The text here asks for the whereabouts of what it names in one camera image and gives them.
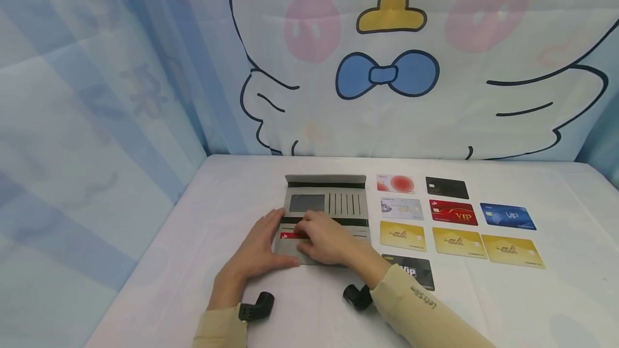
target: backdrop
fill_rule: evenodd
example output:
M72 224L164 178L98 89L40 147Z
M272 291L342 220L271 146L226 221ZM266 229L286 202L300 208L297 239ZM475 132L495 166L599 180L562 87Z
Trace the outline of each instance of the backdrop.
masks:
M618 19L619 0L0 0L0 345L81 347L209 153L578 156L619 185Z

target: black card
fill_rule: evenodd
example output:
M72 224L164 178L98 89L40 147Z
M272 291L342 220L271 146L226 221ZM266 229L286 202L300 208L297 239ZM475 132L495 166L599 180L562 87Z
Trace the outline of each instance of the black card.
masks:
M417 282L429 291L434 291L434 279L432 278L432 269L429 266L427 259L402 257L400 255L383 254L383 258L387 259L391 264L397 263L402 266L402 269L412 275Z
M428 185L428 193L432 195L441 195L442 197L460 199L469 198L469 193L466 190L466 184L461 180L426 177L426 184Z

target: blue card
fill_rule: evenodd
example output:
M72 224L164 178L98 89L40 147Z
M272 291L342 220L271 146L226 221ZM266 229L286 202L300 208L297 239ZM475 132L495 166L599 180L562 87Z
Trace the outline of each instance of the blue card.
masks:
M481 203L481 210L484 211L488 224L514 227L516 229L537 230L527 209L524 207Z

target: gold card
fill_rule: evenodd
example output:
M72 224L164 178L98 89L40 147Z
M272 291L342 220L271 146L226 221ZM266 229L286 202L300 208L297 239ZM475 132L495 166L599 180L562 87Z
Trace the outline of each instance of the gold card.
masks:
M529 239L482 235L490 261L545 269L533 241Z
M426 251L423 227L382 221L380 222L380 245Z
M481 237L473 231L433 227L432 233L434 233L436 251L439 253L462 255L472 258L488 258L486 257L486 250L484 250Z

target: hand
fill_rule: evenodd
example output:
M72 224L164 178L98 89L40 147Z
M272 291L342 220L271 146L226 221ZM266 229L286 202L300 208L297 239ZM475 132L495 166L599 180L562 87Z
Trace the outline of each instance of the hand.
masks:
M325 264L343 264L374 289L391 264L372 249L370 242L355 239L339 223L325 213L308 211L294 227L295 234L305 233L311 243L301 242L297 250Z
M303 220L294 227L294 233L306 234L311 241L299 243L297 250L325 264L349 266L349 259L360 242L322 211L305 213Z
M299 266L298 258L273 254L270 247L283 215L284 209L281 208L258 219L239 249L217 274L207 310L235 307L241 301L249 278L274 269Z
M271 241L279 226L284 209L271 210L258 219L241 243L241 246L227 263L230 270L241 278L258 277L274 269L299 266L296 257L273 254Z

